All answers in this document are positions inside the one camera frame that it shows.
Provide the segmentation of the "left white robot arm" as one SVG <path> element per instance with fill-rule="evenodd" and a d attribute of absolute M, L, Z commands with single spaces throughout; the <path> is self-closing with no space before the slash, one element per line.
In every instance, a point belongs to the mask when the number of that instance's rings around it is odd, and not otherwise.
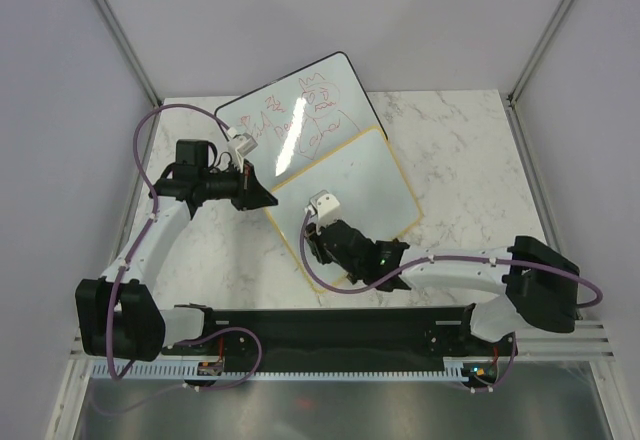
<path fill-rule="evenodd" d="M 174 161 L 152 186 L 147 220 L 99 278 L 84 279 L 76 289 L 86 354 L 153 361 L 163 348 L 182 341 L 198 354 L 216 348 L 219 331 L 205 321 L 204 308 L 161 310 L 151 290 L 175 241 L 204 203 L 228 200 L 238 211 L 277 205 L 247 158 L 256 146 L 248 134 L 232 137 L 227 144 L 230 161 L 221 170 L 209 161 L 212 143 L 177 142 Z"/>

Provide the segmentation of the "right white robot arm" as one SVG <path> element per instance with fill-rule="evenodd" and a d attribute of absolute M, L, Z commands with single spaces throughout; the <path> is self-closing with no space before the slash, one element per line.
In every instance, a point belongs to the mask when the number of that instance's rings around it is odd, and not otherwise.
<path fill-rule="evenodd" d="M 311 259 L 340 267 L 352 283 L 345 295 L 426 288 L 488 294 L 466 307 L 457 330 L 459 346 L 469 354 L 525 327 L 557 334 L 575 329 L 579 269 L 534 237 L 477 252 L 434 250 L 374 241 L 342 220 L 323 227 L 306 221 L 299 251 L 306 269 Z"/>

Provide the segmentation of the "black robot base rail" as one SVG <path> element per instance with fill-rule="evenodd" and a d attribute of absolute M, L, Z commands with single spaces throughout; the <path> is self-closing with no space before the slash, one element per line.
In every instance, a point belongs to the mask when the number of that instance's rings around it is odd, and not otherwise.
<path fill-rule="evenodd" d="M 451 358 L 508 357 L 513 338 L 468 336 L 466 307 L 205 311 L 191 355 L 222 355 L 229 372 L 392 373 L 441 371 Z"/>

